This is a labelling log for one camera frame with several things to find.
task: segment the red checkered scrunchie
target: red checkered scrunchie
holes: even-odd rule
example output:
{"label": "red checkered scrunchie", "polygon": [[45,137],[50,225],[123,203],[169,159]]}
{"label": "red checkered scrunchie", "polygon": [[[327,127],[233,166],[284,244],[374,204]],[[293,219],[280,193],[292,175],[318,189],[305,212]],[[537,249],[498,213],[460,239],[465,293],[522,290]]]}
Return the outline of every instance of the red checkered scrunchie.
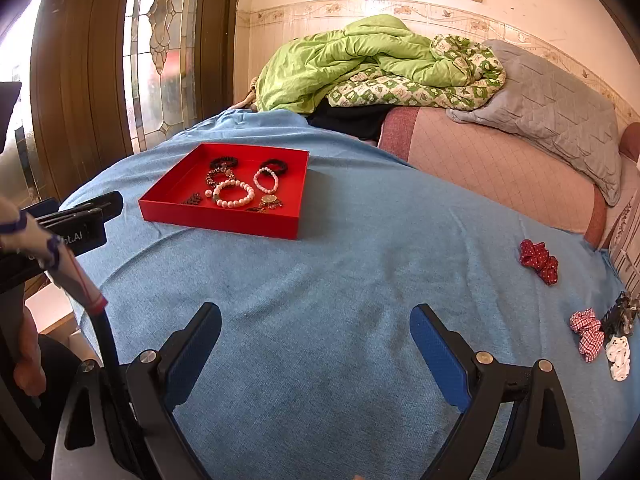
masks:
{"label": "red checkered scrunchie", "polygon": [[604,344],[604,332],[600,331],[600,320],[596,319],[595,312],[588,308],[584,312],[574,312],[569,318],[571,330],[580,335],[580,352],[584,360],[590,363],[602,350]]}

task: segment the green comforter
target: green comforter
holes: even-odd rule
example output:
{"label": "green comforter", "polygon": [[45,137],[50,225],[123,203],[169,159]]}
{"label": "green comforter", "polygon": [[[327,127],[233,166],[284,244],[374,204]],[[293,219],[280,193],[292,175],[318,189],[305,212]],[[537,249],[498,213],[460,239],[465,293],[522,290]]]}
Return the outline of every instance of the green comforter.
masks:
{"label": "green comforter", "polygon": [[505,78],[487,47],[458,36],[431,41],[380,14],[281,46],[258,78],[257,107],[309,114],[336,89],[339,95],[330,100],[337,106],[387,102],[472,110]]}

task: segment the black hair tie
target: black hair tie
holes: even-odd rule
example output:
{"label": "black hair tie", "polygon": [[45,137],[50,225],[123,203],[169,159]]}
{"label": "black hair tie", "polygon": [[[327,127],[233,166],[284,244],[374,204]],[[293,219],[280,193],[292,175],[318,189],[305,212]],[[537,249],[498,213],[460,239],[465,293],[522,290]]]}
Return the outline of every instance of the black hair tie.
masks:
{"label": "black hair tie", "polygon": [[277,168],[270,168],[276,175],[281,175],[289,169],[287,163],[279,158],[270,158],[260,165],[261,168],[268,168],[269,166],[277,166]]}
{"label": "black hair tie", "polygon": [[234,156],[219,156],[209,163],[209,169],[234,168],[238,165],[238,160]]}

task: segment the blue cloth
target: blue cloth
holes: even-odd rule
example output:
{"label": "blue cloth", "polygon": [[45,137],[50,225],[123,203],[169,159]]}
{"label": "blue cloth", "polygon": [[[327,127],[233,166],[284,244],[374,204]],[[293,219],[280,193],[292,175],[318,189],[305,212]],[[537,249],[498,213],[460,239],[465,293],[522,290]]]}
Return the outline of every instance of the blue cloth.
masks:
{"label": "blue cloth", "polygon": [[[142,220],[138,198],[204,141],[309,150],[298,240]],[[604,352],[583,361],[568,327],[576,310],[602,316],[622,290],[604,254],[357,139],[285,110],[225,112],[121,160],[63,206],[110,190],[123,212],[80,262],[110,301],[121,359],[159,348],[204,301],[222,311],[220,339],[175,411],[215,479],[420,478],[458,417],[409,334],[423,302],[475,350],[554,363],[584,480],[606,468],[640,412],[640,336],[617,383]],[[558,258],[557,285],[518,264],[523,238]],[[85,316],[80,324],[92,338]],[[507,420],[504,409],[476,478]]]}

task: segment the red tray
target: red tray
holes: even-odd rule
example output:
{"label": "red tray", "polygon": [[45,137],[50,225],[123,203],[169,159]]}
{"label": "red tray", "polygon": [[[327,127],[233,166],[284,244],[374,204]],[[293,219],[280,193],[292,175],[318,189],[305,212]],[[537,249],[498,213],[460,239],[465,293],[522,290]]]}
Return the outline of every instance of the red tray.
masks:
{"label": "red tray", "polygon": [[[225,155],[238,159],[238,165],[232,171],[236,178],[255,190],[254,200],[244,207],[221,208],[204,196],[205,190],[210,189],[205,183],[209,162]],[[264,196],[263,192],[255,188],[254,174],[260,163],[269,158],[279,158],[289,166],[287,172],[279,177],[280,185],[274,193],[282,201],[283,207],[265,209],[264,212],[246,211],[258,206]],[[300,203],[308,158],[309,152],[289,148],[213,142],[200,144],[140,197],[138,204],[142,218],[151,222],[295,240],[298,236]],[[261,174],[258,181],[267,188],[273,183],[273,179],[265,174]],[[196,192],[202,197],[199,205],[181,203]],[[221,195],[224,200],[238,200],[246,193],[242,189],[231,187],[226,188]]]}

